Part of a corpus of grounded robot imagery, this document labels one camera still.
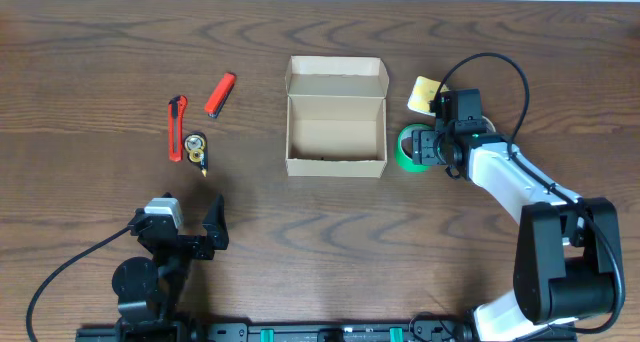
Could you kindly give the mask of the green tape roll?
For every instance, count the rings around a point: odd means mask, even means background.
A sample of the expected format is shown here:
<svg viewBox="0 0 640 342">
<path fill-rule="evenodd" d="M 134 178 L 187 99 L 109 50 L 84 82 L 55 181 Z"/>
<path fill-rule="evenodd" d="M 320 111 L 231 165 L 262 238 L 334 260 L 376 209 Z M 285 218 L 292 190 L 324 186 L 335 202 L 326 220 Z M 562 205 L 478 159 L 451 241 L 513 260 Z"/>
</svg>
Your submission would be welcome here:
<svg viewBox="0 0 640 342">
<path fill-rule="evenodd" d="M 412 155 L 403 149 L 402 143 L 412 138 L 414 131 L 431 131 L 432 127 L 425 124 L 411 124 L 406 126 L 398 135 L 395 148 L 395 161 L 399 167 L 409 173 L 423 173 L 429 169 L 429 166 L 417 165 L 413 163 Z"/>
</svg>

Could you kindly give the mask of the white tape roll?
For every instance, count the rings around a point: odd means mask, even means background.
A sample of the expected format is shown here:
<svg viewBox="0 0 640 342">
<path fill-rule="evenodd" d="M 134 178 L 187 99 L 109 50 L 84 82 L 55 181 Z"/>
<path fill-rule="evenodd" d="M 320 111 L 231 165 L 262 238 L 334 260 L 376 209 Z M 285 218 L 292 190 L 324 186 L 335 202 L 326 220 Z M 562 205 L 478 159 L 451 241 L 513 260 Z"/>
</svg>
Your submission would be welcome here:
<svg viewBox="0 0 640 342">
<path fill-rule="evenodd" d="M 483 119 L 486 122 L 488 131 L 491 132 L 491 133 L 495 133 L 496 132 L 496 127 L 493 124 L 493 122 L 487 116 L 484 116 Z"/>
</svg>

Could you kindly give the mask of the yellow sticky note pad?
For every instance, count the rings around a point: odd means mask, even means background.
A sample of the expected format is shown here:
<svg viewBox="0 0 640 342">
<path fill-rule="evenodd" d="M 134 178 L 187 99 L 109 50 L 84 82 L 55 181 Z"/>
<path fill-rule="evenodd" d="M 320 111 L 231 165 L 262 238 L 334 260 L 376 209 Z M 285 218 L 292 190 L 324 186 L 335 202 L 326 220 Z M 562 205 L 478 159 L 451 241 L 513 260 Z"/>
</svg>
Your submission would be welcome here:
<svg viewBox="0 0 640 342">
<path fill-rule="evenodd" d="M 418 76 L 407 102 L 410 111 L 434 117 L 430 102 L 434 100 L 439 81 L 431 80 L 423 76 Z"/>
</svg>

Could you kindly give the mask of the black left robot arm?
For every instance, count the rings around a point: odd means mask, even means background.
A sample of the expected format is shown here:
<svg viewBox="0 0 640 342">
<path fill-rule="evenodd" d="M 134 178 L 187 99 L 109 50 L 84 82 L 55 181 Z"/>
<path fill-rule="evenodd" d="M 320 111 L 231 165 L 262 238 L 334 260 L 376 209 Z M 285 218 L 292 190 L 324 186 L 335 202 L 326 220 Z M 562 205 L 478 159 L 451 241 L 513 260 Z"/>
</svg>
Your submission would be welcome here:
<svg viewBox="0 0 640 342">
<path fill-rule="evenodd" d="M 167 193 L 136 210 L 128 231 L 151 255 L 133 257 L 120 264 L 112 277 L 118 297 L 120 329 L 138 330 L 187 327 L 177 316 L 177 304 L 195 260 L 211 260 L 229 245 L 224 215 L 225 201 L 216 196 L 202 227 L 204 235 L 181 232 L 185 222 L 178 199 Z"/>
</svg>

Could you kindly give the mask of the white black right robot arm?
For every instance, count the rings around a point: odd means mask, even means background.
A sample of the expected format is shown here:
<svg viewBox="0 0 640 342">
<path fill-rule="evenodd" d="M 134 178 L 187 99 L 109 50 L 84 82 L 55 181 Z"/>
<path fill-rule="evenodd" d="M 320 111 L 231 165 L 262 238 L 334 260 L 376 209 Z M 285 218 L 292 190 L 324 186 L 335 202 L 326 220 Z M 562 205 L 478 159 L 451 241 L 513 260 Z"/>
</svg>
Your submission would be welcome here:
<svg viewBox="0 0 640 342">
<path fill-rule="evenodd" d="M 607 199 L 585 199 L 529 162 L 512 138 L 490 131 L 483 119 L 453 119 L 410 133 L 411 163 L 442 166 L 488 192 L 519 226 L 513 288 L 476 307 L 464 337 L 517 341 L 582 333 L 577 323 L 618 320 L 626 287 L 617 211 Z"/>
</svg>

